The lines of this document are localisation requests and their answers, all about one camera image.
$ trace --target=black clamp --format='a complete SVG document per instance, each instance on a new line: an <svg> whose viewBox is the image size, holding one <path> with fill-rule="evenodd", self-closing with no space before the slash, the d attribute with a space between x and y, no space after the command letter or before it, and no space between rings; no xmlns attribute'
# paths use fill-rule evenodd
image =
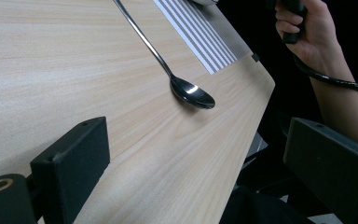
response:
<svg viewBox="0 0 358 224"><path fill-rule="evenodd" d="M106 118L77 124L31 161L0 176L0 223L73 223L110 162Z"/></svg>

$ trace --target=light wood tabletop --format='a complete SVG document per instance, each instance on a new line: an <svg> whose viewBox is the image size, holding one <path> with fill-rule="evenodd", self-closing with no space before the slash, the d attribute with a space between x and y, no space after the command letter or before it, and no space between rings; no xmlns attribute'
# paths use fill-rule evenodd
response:
<svg viewBox="0 0 358 224"><path fill-rule="evenodd" d="M106 116L111 163L76 223L218 223L274 82L251 51L210 75L152 0L122 3L215 108L174 96L113 1L0 1L0 175Z"/></svg>

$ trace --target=spoon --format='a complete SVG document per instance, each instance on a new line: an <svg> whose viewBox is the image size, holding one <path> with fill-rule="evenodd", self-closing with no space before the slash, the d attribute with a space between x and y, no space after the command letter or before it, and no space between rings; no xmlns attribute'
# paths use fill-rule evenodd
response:
<svg viewBox="0 0 358 224"><path fill-rule="evenodd" d="M161 66L164 68L165 72L167 72L168 76L171 80L171 89L175 93L177 97L185 101L186 103L193 105L195 107L201 109L212 109L214 107L214 99L213 97L208 94L206 91L203 91L198 86L191 84L179 77L176 77L173 72L171 71L170 67L164 62L162 57L156 51L156 49L152 46L152 44L147 40L144 33L132 19L130 14L127 12L126 8L121 4L120 0L114 0L117 7L123 13L127 21L130 23L132 28L136 31L138 36L144 41L147 47L152 51L156 59L159 61Z"/></svg>

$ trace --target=hand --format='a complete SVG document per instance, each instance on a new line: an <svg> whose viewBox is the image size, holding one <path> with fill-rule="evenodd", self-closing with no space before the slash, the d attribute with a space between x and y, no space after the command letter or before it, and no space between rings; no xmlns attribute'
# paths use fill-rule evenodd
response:
<svg viewBox="0 0 358 224"><path fill-rule="evenodd" d="M298 33L297 27L304 23L305 30L293 45L286 45L302 62L316 71L324 72L326 63L343 60L340 45L337 42L336 27L326 3L321 0L300 0L307 8L305 18L302 18L285 8L281 0L275 7L276 29L283 37L283 32Z"/></svg>

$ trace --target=dark background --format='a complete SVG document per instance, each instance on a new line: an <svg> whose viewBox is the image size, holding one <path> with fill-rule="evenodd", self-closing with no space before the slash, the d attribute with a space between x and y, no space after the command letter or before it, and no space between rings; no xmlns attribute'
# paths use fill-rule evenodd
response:
<svg viewBox="0 0 358 224"><path fill-rule="evenodd" d="M347 63L358 82L358 0L325 0L337 29L337 38ZM289 117L322 122L309 78L295 66L293 54L282 44L275 30L275 10L265 0L220 0L219 9L260 57L276 87L260 123L259 132L268 142L276 111Z"/></svg>

